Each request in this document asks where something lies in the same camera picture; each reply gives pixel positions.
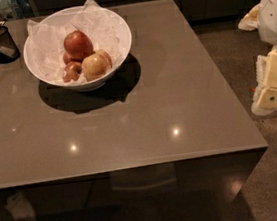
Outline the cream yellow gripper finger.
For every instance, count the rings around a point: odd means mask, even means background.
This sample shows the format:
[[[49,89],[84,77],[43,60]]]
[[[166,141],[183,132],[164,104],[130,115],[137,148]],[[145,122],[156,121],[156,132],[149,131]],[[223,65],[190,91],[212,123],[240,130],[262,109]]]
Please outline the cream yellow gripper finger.
[[[277,110],[277,45],[266,56],[258,56],[256,71],[257,86],[251,111],[267,116]]]

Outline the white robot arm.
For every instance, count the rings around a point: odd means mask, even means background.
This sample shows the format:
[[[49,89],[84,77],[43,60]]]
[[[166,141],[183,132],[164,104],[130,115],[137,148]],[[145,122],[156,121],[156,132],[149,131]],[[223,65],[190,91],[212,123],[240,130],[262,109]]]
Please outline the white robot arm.
[[[254,91],[251,111],[258,116],[277,110],[277,0],[261,0],[238,24],[238,29],[257,30],[264,43],[272,45],[266,55],[256,61],[258,85]]]

